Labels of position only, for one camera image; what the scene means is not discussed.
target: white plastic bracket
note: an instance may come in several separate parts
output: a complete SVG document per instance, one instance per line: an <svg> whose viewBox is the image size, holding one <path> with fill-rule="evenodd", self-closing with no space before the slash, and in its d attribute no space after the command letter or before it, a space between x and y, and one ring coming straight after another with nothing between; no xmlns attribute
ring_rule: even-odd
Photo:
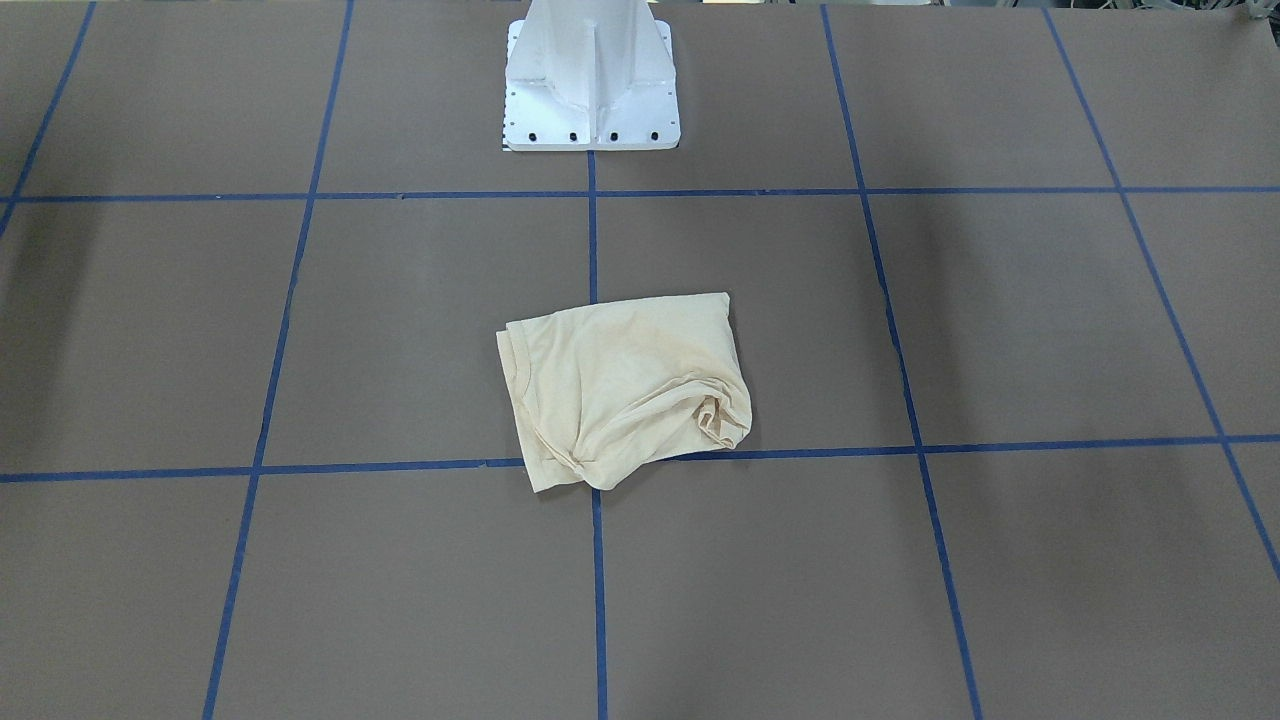
<svg viewBox="0 0 1280 720"><path fill-rule="evenodd" d="M532 0L507 32L504 150L680 142L671 27L644 0Z"/></svg>

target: cloth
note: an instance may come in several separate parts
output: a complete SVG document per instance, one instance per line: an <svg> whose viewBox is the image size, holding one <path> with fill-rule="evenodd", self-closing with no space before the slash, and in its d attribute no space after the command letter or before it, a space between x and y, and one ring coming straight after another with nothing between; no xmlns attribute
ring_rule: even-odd
<svg viewBox="0 0 1280 720"><path fill-rule="evenodd" d="M751 429L726 293L508 323L498 354L534 492L612 489L645 462L736 447Z"/></svg>

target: grid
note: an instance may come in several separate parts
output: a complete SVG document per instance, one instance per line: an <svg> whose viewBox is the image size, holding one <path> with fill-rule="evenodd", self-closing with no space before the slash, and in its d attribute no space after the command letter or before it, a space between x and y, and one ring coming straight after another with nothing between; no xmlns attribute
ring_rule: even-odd
<svg viewBox="0 0 1280 720"><path fill-rule="evenodd" d="M586 154L588 190L585 191L406 191L406 192L320 192L320 177L325 158L325 145L329 136L329 127L333 119L334 105L339 92L343 61L347 54L347 41L351 22L355 13L355 3L346 1L340 38L337 56L333 63L332 81L320 128L319 143L315 149L315 160L311 172L310 187L307 192L293 193L174 193L174 195L24 195L23 190L37 161L38 151L55 115L59 101L67 87L69 78L79 56L96 4L90 3L86 8L83 20L76 35L74 44L67 58L65 67L58 81L47 110L40 123L38 131L27 152L26 161L12 193L5 201L4 215L0 217L0 241L8 228L14 210L19 205L27 204L65 204L65 202L230 202L230 201L305 201L302 223L298 231L296 251L293 255L292 273L284 306L280 315L279 333L275 343L275 354L271 364L270 380L266 397L262 405L261 432L257 438L253 461L242 466L205 466L205 468L164 468L164 469L131 469L131 470L74 470L74 471L44 471L44 473L10 473L0 474L0 483L38 483L38 482L73 482L91 479L142 479L142 478L215 478L215 477L248 477L248 489L244 497L243 511L239 524L237 546L232 574L227 585L227 598L215 656L210 669L207 696L204 706L204 716L214 716L223 661L227 652L227 641L232 628L238 583L244 562L246 544L253 520L253 506L257 495L260 478L270 475L297 475L297 474L337 474L337 473L379 473L401 470L448 470L471 468L513 468L521 466L520 457L463 457L463 459L434 459L419 461L389 461L389 462L332 462L332 464L268 464L265 462L268 439L271 427L275 396L279 386L282 365L289 336L291 309L294 288L298 284L298 272L306 252L307 237L312 213L316 201L367 201L367 200L483 200L483 199L585 199L588 206L589 237L586 238L589 255L589 293L590 302L599 301L598 292L598 200L600 199L626 199L626 197L733 197L733 196L847 196L858 199L863 218L865 220L867 236L870 243L870 252L874 260L876 277L883 295L884 315L892 350L897 361L897 370L902 386L902 398L906 416L910 424L911 445L887 445L865 447L829 447L829 448L794 448L794 450L739 450L690 455L673 461L723 461L723 460L794 460L794 459L819 459L819 457L870 457L870 456L914 456L919 468L919 475L924 497L927 500L929 519L933 529L933 539L937 548L940 570L946 589L946 596L951 611L955 639L963 662L965 685L968 689L972 714L975 720L983 717L983 707L979 696L979 684L975 678L969 646L965 635L964 616L961 612L961 597L956 591L952 577L951 561L947 552L947 543L943 532L942 512L934 497L933 483L929 473L929 459L933 456L961 455L961 454L987 454L987 452L1027 452L1027 451L1052 451L1052 450L1084 450L1084 448L1123 448L1123 447L1174 447L1174 446L1208 446L1220 447L1224 459L1235 479L1240 500L1252 518L1257 539L1261 543L1270 561L1276 579L1280 579L1280 557L1268 536L1262 515L1253 500L1249 486L1245 480L1235 456L1235 447L1244 445L1280 443L1280 433L1271 434L1229 434L1219 418L1208 387L1202 378L1199 366L1190 342L1188 341L1178 313L1165 290L1161 273L1157 268L1143 229L1130 204L1132 195L1181 195L1181 193L1276 193L1280 186L1266 184L1238 184L1238 186L1126 186L1121 182L1120 174L1112 161L1111 152L1102 136L1098 122L1094 119L1088 99L1076 77L1075 68L1062 44L1053 15L1048 10L1042 10L1043 20L1052 35L1056 49L1061 56L1071 86L1080 102L1083 113L1088 120L1093 137L1097 141L1098 151L1106 164L1106 169L1112 179L1111 186L1064 186L1064 187L868 187L863 176L863 164L859 156L858 140L850 114L849 99L846 97L845 82L840 60L837 58L836 40L832 35L832 26L827 6L820 8L823 32L827 42L827 53L831 60L832 78L838 95L842 113L844 128L847 135L849 154L856 178L855 187L831 188L723 188L723 190L600 190L596 186L596 159L594 152ZM1176 437L1132 437L1132 438L1096 438L1096 439L1066 439L1066 441L1032 441L1032 442L984 442L984 443L925 443L922 438L920 423L916 415L915 401L913 398L911 383L908 373L906 356L902 341L899 336L897 322L893 313L893 300L890 281L884 269L884 260L881 254L877 238L877 225L872 211L870 199L874 196L893 195L1112 195L1121 201L1129 225L1133 231L1134 241L1140 249L1146 266L1151 275L1151 282L1160 297L1161 305L1167 315L1167 320L1178 338L1179 348L1187 366L1194 378L1196 388L1203 402L1213 433L1198 436ZM593 520L593 556L595 580L595 639L596 639L596 702L598 716L603 720L608 717L608 667L607 667L607 612L605 612L605 577L604 577L604 516L602 509L602 496L599 491L591 492L591 520Z"/></svg>

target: gray table surface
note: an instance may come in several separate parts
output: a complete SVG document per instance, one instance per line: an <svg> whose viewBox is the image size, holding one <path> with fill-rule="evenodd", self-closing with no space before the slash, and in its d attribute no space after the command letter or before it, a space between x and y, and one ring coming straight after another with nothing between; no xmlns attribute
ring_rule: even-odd
<svg viewBox="0 0 1280 720"><path fill-rule="evenodd" d="M1277 716L1263 23L657 6L586 156L525 10L0 4L0 716ZM534 496L493 333L704 291L742 447Z"/></svg>

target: beige cloth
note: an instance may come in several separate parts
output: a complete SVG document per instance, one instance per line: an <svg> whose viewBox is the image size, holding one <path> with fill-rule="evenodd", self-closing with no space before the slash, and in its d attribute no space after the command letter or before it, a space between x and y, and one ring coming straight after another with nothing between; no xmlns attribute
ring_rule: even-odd
<svg viewBox="0 0 1280 720"><path fill-rule="evenodd" d="M498 354L534 492L612 489L645 462L736 447L751 429L726 293L508 323Z"/></svg>

